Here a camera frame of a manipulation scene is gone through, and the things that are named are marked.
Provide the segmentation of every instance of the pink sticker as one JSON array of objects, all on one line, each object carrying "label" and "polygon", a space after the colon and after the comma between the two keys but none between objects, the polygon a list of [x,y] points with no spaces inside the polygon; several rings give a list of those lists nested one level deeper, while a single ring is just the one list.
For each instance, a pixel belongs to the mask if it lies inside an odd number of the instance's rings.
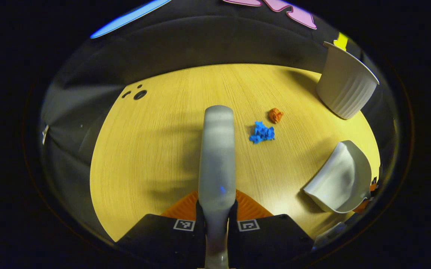
[{"label": "pink sticker", "polygon": [[[253,7],[260,7],[262,5],[262,2],[260,2],[259,0],[223,0],[223,1],[232,3],[232,4],[240,4],[240,5],[253,6]],[[290,5],[289,3],[286,3],[282,0],[264,0],[264,1],[268,5],[268,7],[270,7],[270,9],[275,12],[280,12],[287,7],[292,7],[292,11],[287,12],[288,17],[311,29],[317,28],[317,26],[313,22],[313,17],[309,12],[306,12],[305,10],[299,7],[296,7],[294,5]]]},{"label": "pink sticker", "polygon": [[232,4],[240,4],[240,5],[246,5],[251,7],[262,6],[262,2],[258,0],[224,0],[224,1]]}]

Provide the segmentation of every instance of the orange paper scrap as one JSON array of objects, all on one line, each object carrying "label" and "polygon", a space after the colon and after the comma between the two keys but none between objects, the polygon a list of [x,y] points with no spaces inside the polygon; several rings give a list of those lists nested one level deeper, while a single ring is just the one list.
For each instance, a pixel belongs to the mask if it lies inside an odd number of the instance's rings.
[{"label": "orange paper scrap", "polygon": [[283,116],[283,112],[273,108],[269,113],[268,113],[268,117],[274,122],[274,123],[279,123],[280,119]]}]

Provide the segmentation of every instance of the white clip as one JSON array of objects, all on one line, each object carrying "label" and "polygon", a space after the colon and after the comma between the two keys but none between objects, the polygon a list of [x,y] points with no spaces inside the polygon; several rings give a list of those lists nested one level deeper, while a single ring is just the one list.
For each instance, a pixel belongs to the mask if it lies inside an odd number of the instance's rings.
[{"label": "white clip", "polygon": [[46,141],[46,135],[48,130],[49,130],[49,125],[46,125],[46,128],[43,131],[43,145],[44,145],[44,142]]}]

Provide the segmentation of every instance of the orange gripper base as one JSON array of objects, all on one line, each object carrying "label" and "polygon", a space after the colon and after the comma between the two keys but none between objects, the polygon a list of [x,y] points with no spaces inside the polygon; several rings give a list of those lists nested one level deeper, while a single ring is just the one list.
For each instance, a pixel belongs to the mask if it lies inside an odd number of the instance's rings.
[{"label": "orange gripper base", "polygon": [[[238,202],[237,221],[273,216],[267,209],[238,189],[235,191],[235,198]],[[195,221],[195,204],[197,203],[197,199],[198,194],[196,191],[193,191],[177,201],[177,203],[163,212],[161,216]]]}]

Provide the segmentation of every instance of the blue light strip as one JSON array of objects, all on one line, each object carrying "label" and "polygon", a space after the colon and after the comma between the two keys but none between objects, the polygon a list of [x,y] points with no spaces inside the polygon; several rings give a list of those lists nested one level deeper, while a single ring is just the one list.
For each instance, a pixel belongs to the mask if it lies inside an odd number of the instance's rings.
[{"label": "blue light strip", "polygon": [[118,17],[114,21],[109,22],[108,24],[106,24],[106,26],[102,27],[97,32],[92,34],[91,39],[98,38],[100,36],[103,36],[107,33],[114,31],[115,29],[121,28],[124,25],[132,22],[133,20],[137,20],[140,17],[144,16],[145,14],[151,13],[157,8],[162,7],[166,3],[169,3],[170,1],[171,0],[153,0],[129,14],[126,14],[122,17]]}]

